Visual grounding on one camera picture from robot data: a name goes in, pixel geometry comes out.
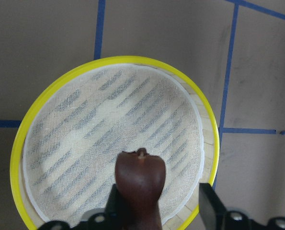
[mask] brown object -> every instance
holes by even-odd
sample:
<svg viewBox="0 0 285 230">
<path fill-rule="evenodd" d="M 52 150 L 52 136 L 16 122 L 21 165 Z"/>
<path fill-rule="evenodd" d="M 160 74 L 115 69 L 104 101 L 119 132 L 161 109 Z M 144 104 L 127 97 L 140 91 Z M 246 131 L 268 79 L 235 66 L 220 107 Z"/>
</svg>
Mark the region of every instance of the brown object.
<svg viewBox="0 0 285 230">
<path fill-rule="evenodd" d="M 151 156 L 145 148 L 122 152 L 115 164 L 115 180 L 130 213 L 125 230 L 161 230 L 158 199 L 166 178 L 162 158 Z"/>
</svg>

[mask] yellow hoop rim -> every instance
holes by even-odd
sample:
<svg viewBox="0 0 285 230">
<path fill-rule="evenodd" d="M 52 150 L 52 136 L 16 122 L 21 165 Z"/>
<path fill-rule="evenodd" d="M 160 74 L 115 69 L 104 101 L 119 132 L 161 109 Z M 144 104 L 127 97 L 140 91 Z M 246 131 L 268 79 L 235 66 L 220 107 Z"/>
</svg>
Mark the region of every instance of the yellow hoop rim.
<svg viewBox="0 0 285 230">
<path fill-rule="evenodd" d="M 218 160 L 219 160 L 219 134 L 218 134 L 218 128 L 217 123 L 215 119 L 215 115 L 213 113 L 213 110 L 200 90 L 200 88 L 185 74 L 177 70 L 176 68 L 152 59 L 148 57 L 140 57 L 140 56 L 116 56 L 116 57 L 106 57 L 99 60 L 91 61 L 86 64 L 83 64 L 81 66 L 76 67 L 75 69 L 67 72 L 66 74 L 62 75 L 60 78 L 58 78 L 56 81 L 54 81 L 49 87 L 47 87 L 40 96 L 35 100 L 35 102 L 32 104 L 30 109 L 27 111 L 24 119 L 21 122 L 21 125 L 18 129 L 17 135 L 15 137 L 12 151 L 11 151 L 11 160 L 10 160 L 10 182 L 11 182 L 11 191 L 12 196 L 14 199 L 14 202 L 16 204 L 16 207 L 19 211 L 19 214 L 26 224 L 28 229 L 36 229 L 36 225 L 32 221 L 32 219 L 29 217 L 25 205 L 23 203 L 21 192 L 20 192 L 20 181 L 19 181 L 19 170 L 20 170 L 20 162 L 22 158 L 22 150 L 24 146 L 24 141 L 27 135 L 27 132 L 30 128 L 30 125 L 32 124 L 33 120 L 37 116 L 38 112 L 41 110 L 43 105 L 53 96 L 54 93 L 56 93 L 61 87 L 63 87 L 65 84 L 67 84 L 72 79 L 76 78 L 77 76 L 93 70 L 97 69 L 99 67 L 104 67 L 108 65 L 113 64 L 121 64 L 121 63 L 133 63 L 133 64 L 144 64 L 144 65 L 151 65 L 155 67 L 159 67 L 161 69 L 165 69 L 174 75 L 180 77 L 182 80 L 184 80 L 188 85 L 191 86 L 191 88 L 196 92 L 196 94 L 200 97 L 201 101 L 204 104 L 204 107 L 207 110 L 207 113 L 209 115 L 212 129 L 213 129 L 213 135 L 214 135 L 214 158 L 213 158 L 213 166 L 211 169 L 211 175 L 209 179 L 209 183 L 213 185 L 215 176 L 217 173 L 217 167 L 218 167 Z M 179 230 L 184 230 L 196 217 L 196 215 L 199 212 L 199 207 L 197 206 L 191 213 L 191 215 L 188 217 L 186 221 L 182 223 L 182 225 L 178 228 Z"/>
</svg>

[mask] screw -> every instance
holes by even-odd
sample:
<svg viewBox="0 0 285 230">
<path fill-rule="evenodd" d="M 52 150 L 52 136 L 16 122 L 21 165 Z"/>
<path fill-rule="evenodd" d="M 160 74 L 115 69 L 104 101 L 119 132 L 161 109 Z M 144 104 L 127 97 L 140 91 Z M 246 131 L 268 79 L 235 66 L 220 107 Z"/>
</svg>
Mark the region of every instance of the screw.
<svg viewBox="0 0 285 230">
<path fill-rule="evenodd" d="M 62 226 L 60 224 L 57 224 L 57 225 L 51 227 L 51 230 L 62 230 Z"/>
<path fill-rule="evenodd" d="M 230 217 L 232 217 L 232 219 L 236 221 L 242 220 L 242 215 L 239 212 L 231 212 Z"/>
<path fill-rule="evenodd" d="M 101 223 L 105 220 L 105 217 L 103 215 L 98 215 L 96 218 L 94 218 L 94 221 L 97 223 Z"/>
<path fill-rule="evenodd" d="M 285 220 L 284 219 L 276 219 L 275 220 L 275 224 L 282 228 L 282 229 L 285 229 Z"/>
</svg>

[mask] mesh screen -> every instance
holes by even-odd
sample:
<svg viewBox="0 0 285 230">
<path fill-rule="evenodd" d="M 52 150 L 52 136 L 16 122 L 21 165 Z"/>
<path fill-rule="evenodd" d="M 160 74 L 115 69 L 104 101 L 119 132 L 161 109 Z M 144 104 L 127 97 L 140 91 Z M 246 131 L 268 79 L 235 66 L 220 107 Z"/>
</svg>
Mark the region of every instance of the mesh screen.
<svg viewBox="0 0 285 230">
<path fill-rule="evenodd" d="M 72 227 L 105 207 L 121 151 L 147 148 L 167 168 L 162 222 L 190 198 L 203 170 L 202 125 L 170 75 L 134 64 L 86 72 L 59 89 L 34 119 L 23 149 L 28 196 L 44 221 Z"/>
</svg>

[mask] floor tile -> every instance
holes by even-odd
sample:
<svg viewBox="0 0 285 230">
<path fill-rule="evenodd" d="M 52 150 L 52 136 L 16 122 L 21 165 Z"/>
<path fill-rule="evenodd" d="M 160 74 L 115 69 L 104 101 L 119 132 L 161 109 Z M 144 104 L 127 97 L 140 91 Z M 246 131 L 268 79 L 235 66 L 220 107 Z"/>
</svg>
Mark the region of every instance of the floor tile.
<svg viewBox="0 0 285 230">
<path fill-rule="evenodd" d="M 239 8 L 225 127 L 285 129 L 285 21 Z"/>
<path fill-rule="evenodd" d="M 97 1 L 0 1 L 0 119 L 22 119 L 54 80 L 93 59 Z"/>
<path fill-rule="evenodd" d="M 0 128 L 0 229 L 27 229 L 13 201 L 9 165 L 16 128 Z"/>
<path fill-rule="evenodd" d="M 285 136 L 224 134 L 216 193 L 266 224 L 285 215 Z"/>
<path fill-rule="evenodd" d="M 232 14 L 225 1 L 110 1 L 103 56 L 147 56 L 174 66 L 201 88 L 218 120 Z"/>
<path fill-rule="evenodd" d="M 284 1 L 276 1 L 276 0 L 247 0 L 250 3 L 254 3 L 258 6 L 262 6 L 268 8 L 272 11 L 276 11 L 278 13 L 285 14 L 285 0 Z"/>
<path fill-rule="evenodd" d="M 191 224 L 186 228 L 186 230 L 205 230 L 204 223 L 200 214 L 198 214 Z"/>
</svg>

